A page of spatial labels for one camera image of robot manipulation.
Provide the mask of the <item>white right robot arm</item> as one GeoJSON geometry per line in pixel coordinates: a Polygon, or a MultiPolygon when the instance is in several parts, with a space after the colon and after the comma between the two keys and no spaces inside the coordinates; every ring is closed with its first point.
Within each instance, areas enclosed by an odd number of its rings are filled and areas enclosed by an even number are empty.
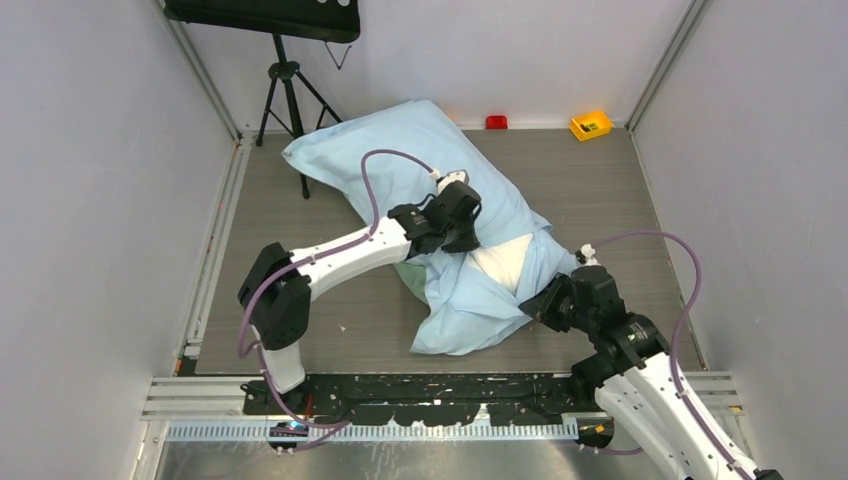
{"type": "Polygon", "coordinates": [[[669,479],[778,479],[722,429],[671,356],[666,338],[633,313],[602,266],[558,274],[520,306],[551,330],[585,333],[595,352],[574,364],[574,403],[600,408],[623,427],[669,479]]]}

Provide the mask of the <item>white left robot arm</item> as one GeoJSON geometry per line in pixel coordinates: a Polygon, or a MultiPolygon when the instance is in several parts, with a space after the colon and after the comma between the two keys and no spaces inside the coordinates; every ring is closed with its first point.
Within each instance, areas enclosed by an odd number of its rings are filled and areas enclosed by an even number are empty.
{"type": "Polygon", "coordinates": [[[481,197],[467,181],[444,177],[423,206],[398,205],[370,227],[305,249],[288,251],[279,243],[264,247],[237,298],[245,313],[243,328],[257,338],[270,403],[284,414],[305,405],[299,341],[314,300],[385,265],[478,248],[474,222],[480,211],[481,197]]]}

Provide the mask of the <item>white pillow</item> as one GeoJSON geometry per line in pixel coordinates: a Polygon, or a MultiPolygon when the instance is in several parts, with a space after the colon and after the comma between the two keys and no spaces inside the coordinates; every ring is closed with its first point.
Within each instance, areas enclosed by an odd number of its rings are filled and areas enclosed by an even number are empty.
{"type": "Polygon", "coordinates": [[[465,263],[515,295],[532,240],[533,235],[526,234],[491,248],[475,249],[467,254],[465,263]]]}

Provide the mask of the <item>light blue pillowcase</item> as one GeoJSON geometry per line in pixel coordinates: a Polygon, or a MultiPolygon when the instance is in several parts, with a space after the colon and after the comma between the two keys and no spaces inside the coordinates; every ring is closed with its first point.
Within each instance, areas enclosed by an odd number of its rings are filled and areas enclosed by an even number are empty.
{"type": "Polygon", "coordinates": [[[424,216],[419,235],[434,251],[414,243],[397,266],[404,279],[422,276],[430,310],[413,353],[460,356],[501,343],[528,322],[522,302],[577,268],[550,223],[429,101],[316,131],[282,155],[339,190],[365,222],[391,211],[403,222],[424,216]]]}

